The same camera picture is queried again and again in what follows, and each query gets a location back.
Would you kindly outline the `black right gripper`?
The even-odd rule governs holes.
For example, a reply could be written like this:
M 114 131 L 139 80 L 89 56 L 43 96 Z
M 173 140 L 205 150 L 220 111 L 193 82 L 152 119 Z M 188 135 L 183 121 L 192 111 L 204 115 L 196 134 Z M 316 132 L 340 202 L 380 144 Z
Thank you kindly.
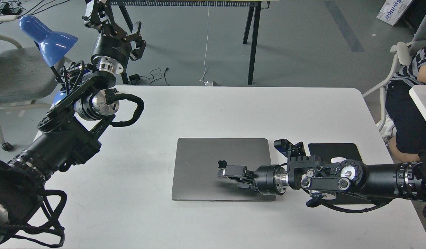
M 251 181 L 238 181 L 237 187 L 251 189 L 264 195 L 283 195 L 289 187 L 288 173 L 281 165 L 262 165 L 249 171 Z M 219 166 L 217 178 L 246 178 L 247 167 L 243 165 Z

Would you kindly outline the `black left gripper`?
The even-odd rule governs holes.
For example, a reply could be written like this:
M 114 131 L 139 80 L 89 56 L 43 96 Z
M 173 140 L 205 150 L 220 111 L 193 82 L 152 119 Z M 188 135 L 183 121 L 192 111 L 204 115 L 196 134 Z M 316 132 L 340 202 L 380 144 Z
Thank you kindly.
M 140 34 L 142 23 L 137 21 L 133 25 L 133 33 L 128 33 L 121 27 L 102 27 L 96 41 L 91 63 L 98 71 L 112 74 L 126 72 L 129 59 L 137 61 L 142 58 L 147 45 Z

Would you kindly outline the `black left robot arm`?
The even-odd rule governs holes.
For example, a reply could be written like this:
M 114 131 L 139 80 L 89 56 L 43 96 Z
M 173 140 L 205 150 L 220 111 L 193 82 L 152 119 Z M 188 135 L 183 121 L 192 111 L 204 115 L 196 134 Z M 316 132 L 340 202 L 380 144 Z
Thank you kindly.
M 84 164 L 99 152 L 99 137 L 109 127 L 134 124 L 144 110 L 144 102 L 132 94 L 117 93 L 115 76 L 124 73 L 128 60 L 139 59 L 146 46 L 140 35 L 141 23 L 128 35 L 112 21 L 99 25 L 99 36 L 88 68 L 71 81 L 63 69 L 67 96 L 53 106 L 38 124 L 42 133 L 28 148 L 9 162 L 0 161 L 0 245 L 10 238 L 50 233 L 60 238 L 49 245 L 64 244 L 64 227 L 59 216 L 67 195 L 47 190 L 45 183 L 56 172 Z

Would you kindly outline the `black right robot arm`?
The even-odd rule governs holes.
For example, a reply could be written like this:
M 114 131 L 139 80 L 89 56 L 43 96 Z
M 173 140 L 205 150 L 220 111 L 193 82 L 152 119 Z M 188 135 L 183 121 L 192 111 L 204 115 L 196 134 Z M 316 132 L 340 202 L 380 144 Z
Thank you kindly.
M 425 202 L 426 218 L 426 150 L 419 152 L 418 162 L 366 165 L 353 159 L 337 159 L 333 163 L 319 156 L 306 156 L 303 143 L 292 144 L 286 139 L 274 142 L 287 162 L 262 165 L 256 171 L 246 166 L 218 162 L 218 178 L 235 180 L 239 188 L 249 188 L 264 195 L 283 195 L 286 188 L 302 189 L 311 197 L 306 206 L 323 205 L 335 211 L 358 214 L 382 208 L 394 199 Z M 343 194 L 358 197 L 373 207 L 349 210 L 330 204 Z

